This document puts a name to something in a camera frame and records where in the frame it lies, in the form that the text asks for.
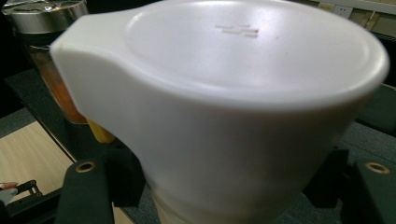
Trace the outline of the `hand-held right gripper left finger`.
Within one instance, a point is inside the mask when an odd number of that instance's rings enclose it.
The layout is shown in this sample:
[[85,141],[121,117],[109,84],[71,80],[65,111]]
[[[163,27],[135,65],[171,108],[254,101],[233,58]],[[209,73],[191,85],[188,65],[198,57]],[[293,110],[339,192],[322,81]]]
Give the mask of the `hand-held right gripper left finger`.
[[102,161],[78,161],[67,169],[54,224],[114,224]]

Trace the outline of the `white wall socket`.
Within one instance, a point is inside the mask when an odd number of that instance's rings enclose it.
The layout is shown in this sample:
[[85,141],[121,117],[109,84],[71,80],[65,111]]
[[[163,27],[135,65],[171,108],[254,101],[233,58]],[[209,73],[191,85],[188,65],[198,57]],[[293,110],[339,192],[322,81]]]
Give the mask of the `white wall socket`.
[[329,11],[345,19],[348,19],[353,11],[352,7],[339,6],[336,4],[324,3],[324,2],[319,2],[318,8]]

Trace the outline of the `black raised shelf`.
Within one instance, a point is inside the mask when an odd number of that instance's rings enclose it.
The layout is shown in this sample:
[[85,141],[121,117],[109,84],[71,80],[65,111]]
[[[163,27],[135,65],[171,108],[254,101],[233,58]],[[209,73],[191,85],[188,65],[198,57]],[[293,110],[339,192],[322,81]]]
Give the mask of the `black raised shelf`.
[[[35,71],[28,70],[8,77],[5,82],[53,141],[75,159],[88,159],[109,148],[123,147],[118,140],[110,144],[101,144],[95,140],[88,126],[66,121],[50,97],[41,77]],[[345,171],[341,175],[343,180],[354,174],[356,167],[364,161],[378,162],[396,168],[396,137],[381,133],[360,121],[350,126],[336,149],[348,151],[348,159],[344,164]],[[376,223],[374,221],[365,223],[363,212],[358,209],[356,203],[339,200],[330,208],[316,208],[306,196],[301,195],[288,212],[275,221],[275,224]]]

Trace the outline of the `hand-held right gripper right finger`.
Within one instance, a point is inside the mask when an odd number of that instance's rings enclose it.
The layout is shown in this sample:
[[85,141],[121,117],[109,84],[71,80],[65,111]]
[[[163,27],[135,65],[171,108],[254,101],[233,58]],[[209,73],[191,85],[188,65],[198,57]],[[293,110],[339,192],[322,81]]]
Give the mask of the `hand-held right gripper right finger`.
[[342,202],[342,224],[396,224],[396,165],[356,161]]

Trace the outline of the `spice jar with silver lid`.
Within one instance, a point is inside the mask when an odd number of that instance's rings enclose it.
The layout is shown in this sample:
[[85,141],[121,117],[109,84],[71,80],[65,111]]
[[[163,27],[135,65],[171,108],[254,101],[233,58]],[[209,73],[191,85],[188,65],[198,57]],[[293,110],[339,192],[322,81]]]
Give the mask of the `spice jar with silver lid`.
[[49,94],[74,124],[87,120],[77,111],[54,62],[50,45],[78,18],[87,15],[86,0],[7,0],[1,12],[21,41],[28,59],[44,81]]

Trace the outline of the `bottle with white lid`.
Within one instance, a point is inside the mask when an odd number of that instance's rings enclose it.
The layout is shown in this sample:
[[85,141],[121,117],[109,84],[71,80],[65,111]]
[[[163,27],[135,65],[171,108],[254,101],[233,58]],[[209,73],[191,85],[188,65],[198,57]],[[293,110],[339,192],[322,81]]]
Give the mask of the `bottle with white lid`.
[[86,15],[50,54],[78,111],[139,159],[162,224],[270,224],[389,71],[358,24],[285,0]]

